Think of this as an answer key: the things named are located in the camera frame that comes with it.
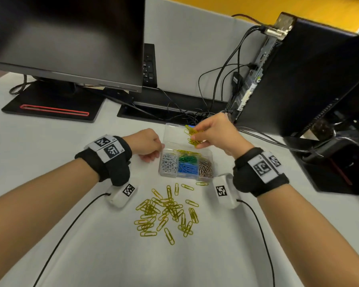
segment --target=pile of yellow paper clips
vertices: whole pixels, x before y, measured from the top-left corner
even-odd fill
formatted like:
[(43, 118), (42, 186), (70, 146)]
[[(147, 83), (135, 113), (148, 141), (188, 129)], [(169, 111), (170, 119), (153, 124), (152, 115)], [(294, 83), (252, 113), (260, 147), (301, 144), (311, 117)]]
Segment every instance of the pile of yellow paper clips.
[[(208, 183), (202, 182), (197, 183), (197, 185), (206, 186)], [(188, 186), (186, 184), (181, 184), (182, 188), (188, 189), (193, 191), (194, 188), (191, 186)], [(170, 185), (166, 187), (167, 191), (167, 198), (164, 198), (157, 190), (154, 188), (152, 189), (152, 192), (155, 197), (151, 199), (146, 199), (144, 202), (140, 203), (136, 210), (142, 211), (143, 214), (140, 216), (140, 219), (135, 221), (134, 224), (138, 225), (137, 230), (140, 232), (140, 236), (142, 237), (149, 237), (149, 236), (157, 236), (158, 232), (162, 230), (162, 228), (166, 225), (166, 223), (169, 221), (169, 216), (172, 217), (172, 220), (175, 222), (179, 222), (179, 219), (181, 218), (181, 224), (178, 225), (178, 230), (180, 230), (183, 233), (183, 236), (186, 238), (188, 235), (192, 236), (192, 226), (194, 223), (199, 223), (198, 216), (194, 210), (193, 207), (199, 207), (199, 204), (191, 201), (189, 199), (185, 200), (185, 203), (192, 206), (189, 207), (189, 215), (190, 220), (186, 224), (186, 214), (183, 209), (183, 205), (177, 203), (172, 195), (172, 188)], [(174, 195), (178, 196), (179, 194), (179, 185), (178, 183), (175, 184), (174, 189)], [(157, 206), (164, 207), (163, 211), (161, 212), (160, 209), (157, 208)], [(158, 217), (158, 227), (154, 230), (154, 223)], [(164, 228), (164, 232), (166, 235), (166, 238), (168, 239), (169, 243), (171, 245), (174, 245), (175, 241), (170, 233), (168, 228)]]
[[(185, 125), (185, 127), (186, 127), (186, 130), (184, 130), (184, 132), (189, 136), (192, 136), (193, 134), (198, 133), (198, 131), (194, 130), (189, 125)], [(189, 141), (189, 144), (194, 145), (194, 147), (197, 146), (198, 144), (202, 143), (200, 141), (193, 141), (190, 138), (188, 138), (187, 140)]]

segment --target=yellow wall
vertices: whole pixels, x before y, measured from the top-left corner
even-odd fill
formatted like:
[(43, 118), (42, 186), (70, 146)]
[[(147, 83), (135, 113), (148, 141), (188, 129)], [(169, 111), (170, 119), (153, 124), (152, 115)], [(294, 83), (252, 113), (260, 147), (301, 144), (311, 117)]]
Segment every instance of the yellow wall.
[(202, 9), (232, 15), (250, 15), (274, 24), (284, 11), (302, 18), (356, 32), (359, 29), (359, 0), (173, 0)]

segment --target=clear plastic box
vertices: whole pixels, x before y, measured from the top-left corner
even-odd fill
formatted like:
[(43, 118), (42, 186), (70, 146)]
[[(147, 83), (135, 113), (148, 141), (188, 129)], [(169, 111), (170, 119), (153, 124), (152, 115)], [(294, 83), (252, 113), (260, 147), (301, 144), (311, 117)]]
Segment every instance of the clear plastic box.
[[(158, 172), (161, 176), (191, 178), (209, 181), (214, 177), (213, 154), (209, 149), (196, 149), (189, 144), (186, 128), (177, 124), (166, 124), (163, 143), (165, 148), (160, 157)], [(192, 152), (186, 156), (184, 151)]]

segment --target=wrist strap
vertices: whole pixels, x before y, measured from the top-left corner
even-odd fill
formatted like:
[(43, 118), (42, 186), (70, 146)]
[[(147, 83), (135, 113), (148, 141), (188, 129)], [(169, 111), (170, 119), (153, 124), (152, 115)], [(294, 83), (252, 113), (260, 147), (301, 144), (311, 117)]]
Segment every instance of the wrist strap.
[(99, 174), (100, 182), (110, 178), (114, 186), (121, 186), (129, 180), (131, 157), (132, 150), (124, 139), (105, 135), (86, 145), (75, 159), (84, 159)]
[(278, 159), (261, 148), (253, 148), (238, 158), (233, 170), (234, 186), (255, 197), (289, 183)]

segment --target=hand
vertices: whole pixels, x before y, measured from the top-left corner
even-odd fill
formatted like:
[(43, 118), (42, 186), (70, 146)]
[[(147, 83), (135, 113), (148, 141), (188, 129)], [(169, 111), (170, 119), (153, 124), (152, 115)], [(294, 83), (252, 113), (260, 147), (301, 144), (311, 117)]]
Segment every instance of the hand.
[(141, 130), (122, 138), (128, 143), (132, 153), (138, 154), (145, 162), (158, 158), (161, 150), (165, 147), (152, 129)]
[(203, 131), (191, 136), (191, 140), (204, 141), (196, 146), (202, 149), (214, 145), (231, 155), (239, 158), (248, 150), (254, 148), (253, 144), (239, 134), (238, 130), (229, 121), (226, 114), (219, 113), (203, 120), (194, 127), (196, 131)]

